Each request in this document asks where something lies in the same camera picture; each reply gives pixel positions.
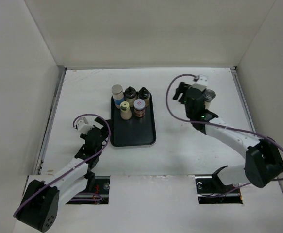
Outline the yellow cap spice bottle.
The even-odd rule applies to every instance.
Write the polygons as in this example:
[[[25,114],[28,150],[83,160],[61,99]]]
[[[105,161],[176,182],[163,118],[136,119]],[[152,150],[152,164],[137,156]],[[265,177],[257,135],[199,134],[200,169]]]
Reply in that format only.
[[[126,101],[120,104],[120,116],[123,120],[129,120],[132,117],[130,104]]]

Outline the silver cap blue label bottle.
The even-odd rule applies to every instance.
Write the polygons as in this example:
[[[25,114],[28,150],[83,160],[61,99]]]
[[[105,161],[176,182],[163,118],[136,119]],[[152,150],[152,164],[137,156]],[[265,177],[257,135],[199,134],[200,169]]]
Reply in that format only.
[[[113,85],[112,95],[113,95],[113,101],[114,101],[115,107],[117,109],[120,109],[121,103],[125,101],[122,86],[119,84]]]

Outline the black cap spice bottle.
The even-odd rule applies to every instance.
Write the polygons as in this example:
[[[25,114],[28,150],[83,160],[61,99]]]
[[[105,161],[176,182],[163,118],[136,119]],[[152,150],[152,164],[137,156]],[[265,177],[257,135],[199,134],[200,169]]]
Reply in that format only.
[[[150,97],[150,93],[149,91],[145,88],[142,87],[139,91],[138,91],[138,97],[142,100],[146,100]]]
[[[132,108],[135,100],[137,99],[137,92],[136,89],[129,86],[126,88],[124,92],[125,101],[129,103],[129,106]]]

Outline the white lid red logo jar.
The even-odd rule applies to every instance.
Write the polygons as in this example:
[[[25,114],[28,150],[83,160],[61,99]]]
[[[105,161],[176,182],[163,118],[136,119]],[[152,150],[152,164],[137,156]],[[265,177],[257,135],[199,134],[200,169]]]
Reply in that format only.
[[[145,115],[146,103],[142,99],[136,99],[133,103],[134,113],[137,117],[143,117]]]

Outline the black cap spice bottle front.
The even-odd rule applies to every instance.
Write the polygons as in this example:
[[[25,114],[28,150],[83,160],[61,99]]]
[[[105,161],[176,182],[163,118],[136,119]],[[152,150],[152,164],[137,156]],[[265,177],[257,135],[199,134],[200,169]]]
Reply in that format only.
[[[135,100],[137,99],[137,92],[136,89],[129,86],[126,88],[124,92],[125,101],[129,103],[129,106],[132,108]]]

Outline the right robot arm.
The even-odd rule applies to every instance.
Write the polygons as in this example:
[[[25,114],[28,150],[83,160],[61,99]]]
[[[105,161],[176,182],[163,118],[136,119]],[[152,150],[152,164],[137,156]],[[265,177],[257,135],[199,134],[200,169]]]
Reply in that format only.
[[[206,92],[206,86],[180,82],[173,99],[185,106],[186,117],[196,130],[221,141],[244,158],[245,165],[240,170],[247,181],[258,188],[265,187],[283,172],[279,149],[261,136],[230,130],[218,115],[206,109]]]

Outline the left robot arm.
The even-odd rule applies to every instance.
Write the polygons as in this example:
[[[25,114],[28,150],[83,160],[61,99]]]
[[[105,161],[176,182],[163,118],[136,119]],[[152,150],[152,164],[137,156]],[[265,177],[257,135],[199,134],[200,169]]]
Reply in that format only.
[[[92,126],[80,137],[84,140],[77,154],[54,176],[31,181],[13,217],[45,233],[54,224],[61,206],[72,201],[81,202],[75,195],[91,193],[95,188],[92,169],[99,161],[102,151],[110,142],[113,124],[110,120],[93,115],[102,127]]]

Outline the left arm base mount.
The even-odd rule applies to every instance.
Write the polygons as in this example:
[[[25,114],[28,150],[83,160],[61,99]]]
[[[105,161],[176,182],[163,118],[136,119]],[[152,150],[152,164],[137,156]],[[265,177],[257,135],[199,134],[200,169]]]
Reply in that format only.
[[[76,194],[68,205],[103,205],[109,204],[110,176],[96,176],[94,172],[89,171],[85,176],[87,180],[86,188]]]

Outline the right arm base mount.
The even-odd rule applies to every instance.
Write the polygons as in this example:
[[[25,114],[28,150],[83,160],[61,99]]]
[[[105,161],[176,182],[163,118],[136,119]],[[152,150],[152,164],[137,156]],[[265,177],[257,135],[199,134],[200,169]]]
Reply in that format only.
[[[239,184],[225,185],[218,177],[219,173],[226,167],[223,166],[212,174],[195,176],[199,204],[243,204],[239,189],[228,193],[228,191],[238,187]]]

